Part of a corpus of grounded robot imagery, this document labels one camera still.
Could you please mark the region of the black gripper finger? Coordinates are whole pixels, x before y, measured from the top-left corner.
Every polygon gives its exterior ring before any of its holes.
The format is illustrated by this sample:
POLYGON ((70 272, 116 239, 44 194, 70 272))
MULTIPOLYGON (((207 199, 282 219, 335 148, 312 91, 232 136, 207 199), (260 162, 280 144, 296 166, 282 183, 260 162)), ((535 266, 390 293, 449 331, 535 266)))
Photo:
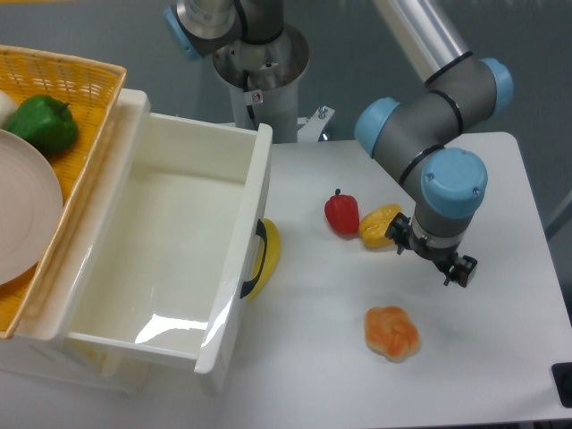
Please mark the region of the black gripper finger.
POLYGON ((466 287, 472 280, 477 260, 469 256, 456 256, 453 263, 446 267, 444 271, 445 280, 443 284, 448 286, 450 283, 456 283, 460 287, 466 287))
POLYGON ((397 254, 401 255, 404 250, 411 250, 409 244, 409 236, 409 218, 403 213, 398 212, 389 223, 385 237, 395 244, 397 248, 397 254))

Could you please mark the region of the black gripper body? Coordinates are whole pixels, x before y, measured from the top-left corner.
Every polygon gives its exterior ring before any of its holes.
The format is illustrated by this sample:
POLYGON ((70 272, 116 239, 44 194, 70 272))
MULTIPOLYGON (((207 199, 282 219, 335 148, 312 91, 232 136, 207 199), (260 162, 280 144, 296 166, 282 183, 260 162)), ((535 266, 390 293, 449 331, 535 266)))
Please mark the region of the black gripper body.
POLYGON ((456 267, 459 236, 437 237, 433 235, 415 235, 413 231, 406 238, 408 248, 418 256, 432 262, 441 273, 450 273, 456 267))

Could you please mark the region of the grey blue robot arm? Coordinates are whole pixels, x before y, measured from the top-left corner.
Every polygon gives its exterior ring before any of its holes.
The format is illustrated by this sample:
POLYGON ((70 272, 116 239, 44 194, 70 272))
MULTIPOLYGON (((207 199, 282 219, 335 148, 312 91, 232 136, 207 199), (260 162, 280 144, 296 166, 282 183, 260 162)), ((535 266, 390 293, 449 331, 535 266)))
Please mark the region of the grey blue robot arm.
MULTIPOLYGON (((511 102, 514 82, 493 58, 476 59, 432 1, 379 1, 376 9, 425 85, 415 101, 386 97, 358 117, 361 147, 414 200, 390 222, 389 240, 432 262, 447 282, 466 286, 477 262, 458 246, 482 204, 488 175, 452 140, 511 102)), ((179 1, 164 10, 174 41, 191 61, 210 57, 243 129, 273 129, 277 143, 299 140, 298 84, 309 48, 287 24, 280 1, 179 1)))

